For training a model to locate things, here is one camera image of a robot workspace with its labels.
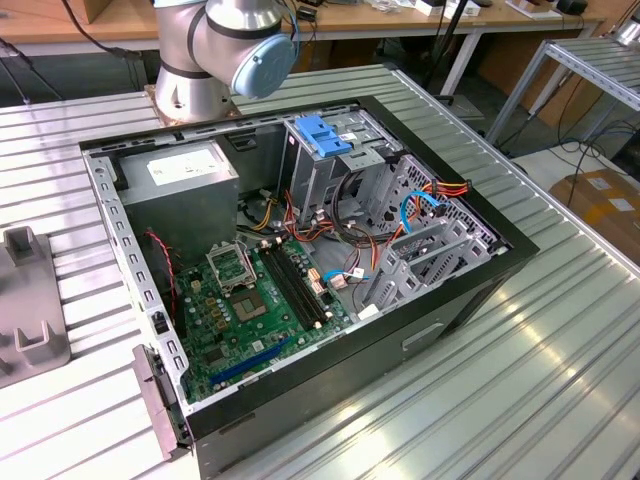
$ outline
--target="gray robot arm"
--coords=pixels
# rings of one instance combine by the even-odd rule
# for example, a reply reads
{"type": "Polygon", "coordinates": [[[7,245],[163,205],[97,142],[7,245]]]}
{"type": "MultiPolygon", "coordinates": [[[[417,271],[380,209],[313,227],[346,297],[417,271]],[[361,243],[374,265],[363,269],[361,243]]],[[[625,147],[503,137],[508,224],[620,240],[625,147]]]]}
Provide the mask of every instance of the gray robot arm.
{"type": "Polygon", "coordinates": [[[229,87],[266,97],[296,60],[273,0],[156,0],[154,6],[162,61],[156,103],[172,119],[224,116],[229,87]]]}

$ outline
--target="wooden table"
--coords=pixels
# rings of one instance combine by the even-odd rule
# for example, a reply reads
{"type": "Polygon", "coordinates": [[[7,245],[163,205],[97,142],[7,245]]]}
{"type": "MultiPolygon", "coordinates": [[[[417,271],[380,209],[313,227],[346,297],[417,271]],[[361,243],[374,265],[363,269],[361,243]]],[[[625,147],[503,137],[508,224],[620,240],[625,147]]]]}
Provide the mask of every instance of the wooden table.
{"type": "MultiPolygon", "coordinates": [[[[482,9],[477,17],[461,19],[457,34],[467,34],[458,57],[444,85],[443,94],[451,94],[467,66],[473,51],[485,33],[580,30],[588,37],[603,20],[588,10],[582,18],[565,16],[561,19],[532,20],[504,3],[494,0],[490,8],[482,9]]],[[[7,11],[0,19],[0,37],[14,43],[25,54],[59,55],[93,53],[99,51],[89,43],[70,22],[53,20],[7,11]]],[[[326,5],[318,9],[317,40],[345,40],[355,38],[387,38],[435,35],[438,16],[427,17],[414,9],[403,8],[397,13],[382,13],[368,4],[358,6],[326,5]]],[[[442,30],[446,28],[445,18],[442,30]]],[[[312,28],[300,22],[301,40],[311,38],[312,28]]],[[[149,0],[113,0],[87,32],[108,46],[136,50],[158,48],[155,12],[149,0]]]]}

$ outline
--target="desk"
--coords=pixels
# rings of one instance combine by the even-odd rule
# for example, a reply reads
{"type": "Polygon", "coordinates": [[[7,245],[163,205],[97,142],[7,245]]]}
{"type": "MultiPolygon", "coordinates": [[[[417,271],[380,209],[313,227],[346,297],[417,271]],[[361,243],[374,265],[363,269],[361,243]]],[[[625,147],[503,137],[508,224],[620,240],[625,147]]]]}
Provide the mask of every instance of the desk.
{"type": "MultiPolygon", "coordinates": [[[[221,479],[632,478],[640,467],[640,269],[401,72],[291,75],[244,113],[375,95],[540,253],[462,329],[221,479]]],[[[145,93],[0,110],[0,207],[46,233],[68,365],[0,390],[0,471],[194,480],[165,464],[130,367],[145,342],[79,140],[157,128],[145,93]]]]}
{"type": "MultiPolygon", "coordinates": [[[[0,19],[0,36],[16,44],[25,54],[58,55],[94,53],[98,50],[87,42],[70,22],[8,12],[9,18],[0,19]]],[[[462,18],[457,34],[467,34],[451,73],[443,87],[443,95],[454,91],[471,55],[484,33],[580,30],[581,37],[588,37],[603,18],[588,10],[583,19],[565,16],[561,19],[532,20],[507,6],[504,0],[494,0],[490,8],[480,15],[462,18]]],[[[386,14],[374,10],[368,4],[358,6],[327,5],[318,9],[318,40],[345,40],[355,38],[388,38],[419,35],[435,35],[439,17],[427,17],[414,9],[402,8],[400,12],[386,14]]],[[[443,29],[448,20],[445,18],[443,29]]],[[[301,39],[311,38],[311,26],[300,22],[301,39]]],[[[133,50],[158,48],[158,31],[155,12],[148,0],[113,0],[105,11],[86,30],[108,46],[120,46],[133,50]]]]}

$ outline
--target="slotted aluminum surface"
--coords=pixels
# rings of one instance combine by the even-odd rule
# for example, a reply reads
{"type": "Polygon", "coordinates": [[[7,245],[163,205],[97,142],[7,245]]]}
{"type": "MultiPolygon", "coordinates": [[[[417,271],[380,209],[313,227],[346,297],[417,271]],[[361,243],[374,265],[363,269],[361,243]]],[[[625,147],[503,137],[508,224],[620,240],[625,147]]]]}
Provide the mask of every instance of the slotted aluminum surface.
{"type": "MultiPolygon", "coordinates": [[[[269,99],[234,100],[249,113],[366,94],[541,253],[461,331],[223,477],[631,478],[640,465],[637,270],[398,72],[292,75],[269,99]]],[[[0,111],[0,132],[13,129],[0,144],[0,230],[28,223],[50,235],[73,351],[65,367],[0,390],[7,478],[198,476],[191,456],[162,463],[129,367],[143,339],[74,146],[157,127],[150,105],[135,94],[0,111]]]]}
{"type": "Polygon", "coordinates": [[[610,38],[553,40],[546,50],[551,58],[640,110],[640,52],[610,38]]]}

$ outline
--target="gray plastic bracket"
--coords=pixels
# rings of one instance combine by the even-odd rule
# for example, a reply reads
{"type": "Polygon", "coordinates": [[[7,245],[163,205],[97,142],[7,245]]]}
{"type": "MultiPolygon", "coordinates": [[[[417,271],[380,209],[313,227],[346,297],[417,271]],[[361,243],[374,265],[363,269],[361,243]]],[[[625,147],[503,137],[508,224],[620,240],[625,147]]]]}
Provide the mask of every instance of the gray plastic bracket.
{"type": "Polygon", "coordinates": [[[71,358],[51,248],[29,227],[0,244],[0,388],[71,358]]]}

